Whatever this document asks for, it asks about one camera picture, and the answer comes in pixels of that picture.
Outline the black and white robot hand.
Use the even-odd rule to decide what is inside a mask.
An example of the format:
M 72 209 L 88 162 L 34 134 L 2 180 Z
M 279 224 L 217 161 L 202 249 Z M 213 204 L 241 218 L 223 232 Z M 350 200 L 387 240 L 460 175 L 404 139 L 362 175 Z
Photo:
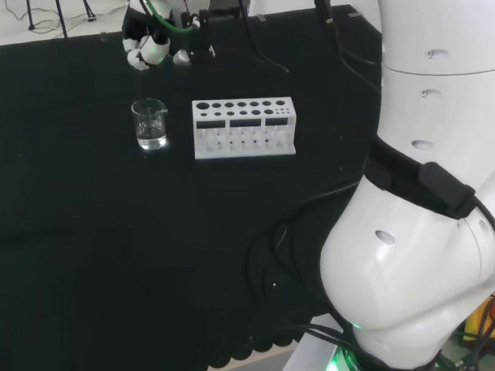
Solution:
M 189 66 L 214 59 L 209 7 L 210 0 L 128 0 L 122 45 L 129 65 L 148 71 L 165 61 Z

